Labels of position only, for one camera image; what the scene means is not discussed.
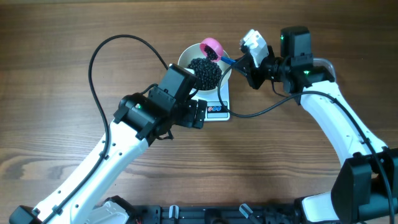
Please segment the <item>pink scoop blue handle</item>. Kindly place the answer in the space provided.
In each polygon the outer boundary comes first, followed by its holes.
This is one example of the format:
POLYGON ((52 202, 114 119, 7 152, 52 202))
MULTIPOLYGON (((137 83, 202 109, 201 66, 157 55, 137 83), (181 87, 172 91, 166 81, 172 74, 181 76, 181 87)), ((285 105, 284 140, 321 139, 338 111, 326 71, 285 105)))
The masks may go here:
POLYGON ((234 64, 236 61, 229 58, 228 56, 224 56, 224 49, 221 44, 214 38, 208 37, 205 38, 200 43, 200 50, 202 54, 210 59, 212 62, 222 61, 227 63, 228 65, 234 64))

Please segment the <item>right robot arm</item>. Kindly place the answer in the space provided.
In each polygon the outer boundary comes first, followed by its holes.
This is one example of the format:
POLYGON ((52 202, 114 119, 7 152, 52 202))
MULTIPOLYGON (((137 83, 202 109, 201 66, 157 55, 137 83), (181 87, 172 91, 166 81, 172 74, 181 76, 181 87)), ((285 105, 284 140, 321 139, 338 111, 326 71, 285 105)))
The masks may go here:
POLYGON ((397 214, 397 150, 389 148, 360 120, 340 92, 333 64, 312 53, 304 26, 280 32, 280 56, 256 30, 240 41, 243 56, 232 67, 249 86, 281 82, 318 123, 339 158, 341 169, 329 192, 298 198, 293 223, 364 223, 397 214))

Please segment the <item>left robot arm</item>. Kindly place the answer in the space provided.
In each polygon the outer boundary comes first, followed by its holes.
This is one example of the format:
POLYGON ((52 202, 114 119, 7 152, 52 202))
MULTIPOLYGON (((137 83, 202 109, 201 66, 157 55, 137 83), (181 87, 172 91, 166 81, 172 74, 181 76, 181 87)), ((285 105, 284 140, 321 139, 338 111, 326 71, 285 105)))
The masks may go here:
POLYGON ((9 223, 85 223, 120 173, 173 125, 201 129, 206 102, 190 96, 192 69, 171 64, 144 93, 126 95, 104 136, 68 179, 35 207, 18 206, 9 223))

